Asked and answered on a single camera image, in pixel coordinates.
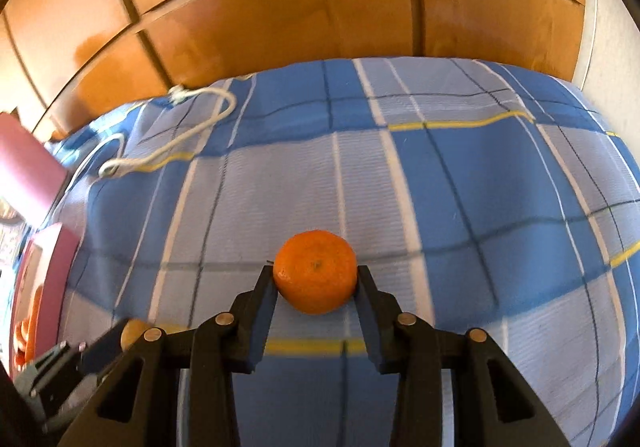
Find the small tan potato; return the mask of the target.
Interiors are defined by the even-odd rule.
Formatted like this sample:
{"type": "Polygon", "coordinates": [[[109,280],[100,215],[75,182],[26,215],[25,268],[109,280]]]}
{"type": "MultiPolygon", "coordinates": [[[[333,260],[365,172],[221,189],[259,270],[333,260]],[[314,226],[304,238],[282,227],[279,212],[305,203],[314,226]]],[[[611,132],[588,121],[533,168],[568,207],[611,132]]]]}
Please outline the small tan potato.
{"type": "Polygon", "coordinates": [[[120,347],[123,351],[127,351],[131,345],[134,345],[146,330],[152,328],[150,323],[140,319],[129,319],[120,335],[120,347]]]}

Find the small orange tangerine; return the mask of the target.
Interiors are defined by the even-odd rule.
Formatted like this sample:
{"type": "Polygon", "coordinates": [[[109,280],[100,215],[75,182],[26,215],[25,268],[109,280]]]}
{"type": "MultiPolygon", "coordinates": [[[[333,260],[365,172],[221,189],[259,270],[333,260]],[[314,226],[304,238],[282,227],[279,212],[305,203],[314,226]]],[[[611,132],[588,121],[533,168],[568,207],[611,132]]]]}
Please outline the small orange tangerine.
{"type": "Polygon", "coordinates": [[[21,369],[25,363],[26,349],[28,344],[29,318],[21,320],[14,327],[13,344],[14,344],[14,366],[21,369]]]}

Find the long orange carrot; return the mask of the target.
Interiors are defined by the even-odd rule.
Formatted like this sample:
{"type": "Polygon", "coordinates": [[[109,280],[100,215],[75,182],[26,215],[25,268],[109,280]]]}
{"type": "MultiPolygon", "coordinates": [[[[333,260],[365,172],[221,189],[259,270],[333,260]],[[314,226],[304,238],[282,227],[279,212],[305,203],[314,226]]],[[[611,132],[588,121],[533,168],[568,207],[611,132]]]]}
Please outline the long orange carrot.
{"type": "Polygon", "coordinates": [[[43,285],[38,285],[32,297],[32,305],[30,305],[28,344],[25,356],[26,363],[30,363],[36,357],[36,339],[42,293],[43,285]]]}

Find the pink-rimmed white tray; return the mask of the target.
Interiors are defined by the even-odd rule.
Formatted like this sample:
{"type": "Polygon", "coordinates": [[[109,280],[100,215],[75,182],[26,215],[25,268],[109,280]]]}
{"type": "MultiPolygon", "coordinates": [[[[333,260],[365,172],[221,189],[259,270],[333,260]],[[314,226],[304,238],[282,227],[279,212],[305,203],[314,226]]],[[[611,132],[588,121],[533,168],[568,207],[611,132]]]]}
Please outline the pink-rimmed white tray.
{"type": "Polygon", "coordinates": [[[78,243],[78,237],[61,223],[49,225],[27,240],[11,308],[11,378],[56,343],[66,282],[78,243]]]}

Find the pink electric kettle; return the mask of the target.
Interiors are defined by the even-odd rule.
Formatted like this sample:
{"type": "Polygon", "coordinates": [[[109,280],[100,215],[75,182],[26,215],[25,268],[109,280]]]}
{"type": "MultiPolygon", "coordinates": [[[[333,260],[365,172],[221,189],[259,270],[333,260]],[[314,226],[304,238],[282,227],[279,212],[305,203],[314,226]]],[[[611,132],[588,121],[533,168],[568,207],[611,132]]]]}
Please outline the pink electric kettle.
{"type": "Polygon", "coordinates": [[[68,171],[37,138],[6,112],[1,114],[1,200],[39,227],[60,199],[68,171]]]}

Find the blue plaid tablecloth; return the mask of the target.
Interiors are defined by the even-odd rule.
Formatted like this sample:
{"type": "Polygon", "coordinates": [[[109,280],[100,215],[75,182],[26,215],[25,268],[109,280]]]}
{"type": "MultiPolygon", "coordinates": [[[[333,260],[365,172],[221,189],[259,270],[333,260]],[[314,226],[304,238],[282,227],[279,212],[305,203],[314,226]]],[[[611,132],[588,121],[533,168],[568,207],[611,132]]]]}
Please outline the blue plaid tablecloth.
{"type": "Polygon", "coordinates": [[[572,83],[469,59],[320,60],[114,109],[50,152],[79,239],[58,339],[194,328],[288,238],[344,238],[436,328],[484,328],[574,446],[639,395],[639,159],[572,83]]]}

